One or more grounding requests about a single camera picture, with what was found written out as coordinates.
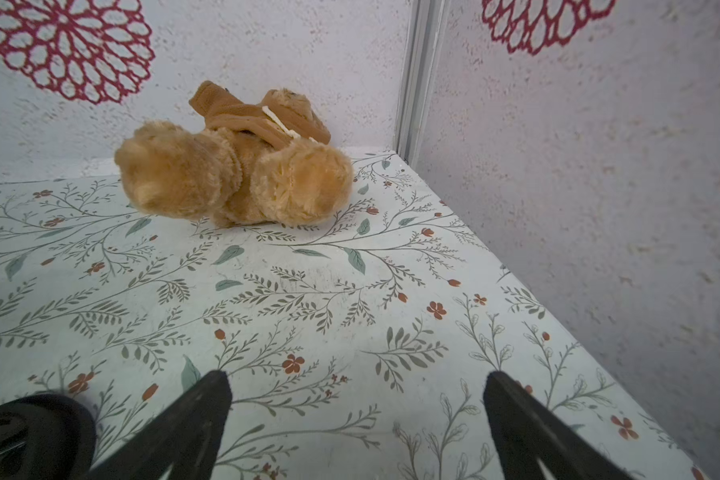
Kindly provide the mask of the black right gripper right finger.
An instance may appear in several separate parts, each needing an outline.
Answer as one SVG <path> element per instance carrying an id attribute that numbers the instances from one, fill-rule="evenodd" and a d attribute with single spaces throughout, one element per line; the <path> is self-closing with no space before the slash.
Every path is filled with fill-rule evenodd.
<path id="1" fill-rule="evenodd" d="M 506 479 L 630 479 L 508 374 L 488 375 L 483 403 Z"/>

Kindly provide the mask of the black plastic cup lid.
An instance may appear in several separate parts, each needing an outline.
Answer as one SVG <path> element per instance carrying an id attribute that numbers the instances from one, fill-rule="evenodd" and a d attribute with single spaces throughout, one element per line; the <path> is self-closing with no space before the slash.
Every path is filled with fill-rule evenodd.
<path id="1" fill-rule="evenodd" d="M 0 479 L 77 479 L 93 463 L 92 414 L 60 394 L 0 405 Z"/>

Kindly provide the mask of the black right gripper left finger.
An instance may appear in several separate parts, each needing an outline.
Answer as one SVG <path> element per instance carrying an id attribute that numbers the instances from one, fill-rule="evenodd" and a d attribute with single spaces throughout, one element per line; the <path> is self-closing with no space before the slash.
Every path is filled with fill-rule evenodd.
<path id="1" fill-rule="evenodd" d="M 232 402 L 227 375 L 203 376 L 88 479 L 209 479 Z"/>

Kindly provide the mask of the brown teddy bear plush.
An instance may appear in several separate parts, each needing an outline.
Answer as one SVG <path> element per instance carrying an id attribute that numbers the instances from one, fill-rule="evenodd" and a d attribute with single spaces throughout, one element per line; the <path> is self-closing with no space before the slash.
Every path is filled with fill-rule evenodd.
<path id="1" fill-rule="evenodd" d="M 220 228 L 322 223 L 349 202 L 350 159 L 309 99 L 273 89 L 256 104 L 203 82 L 189 101 L 204 120 L 192 133 L 149 121 L 114 154 L 131 205 L 148 214 L 210 219 Z"/>

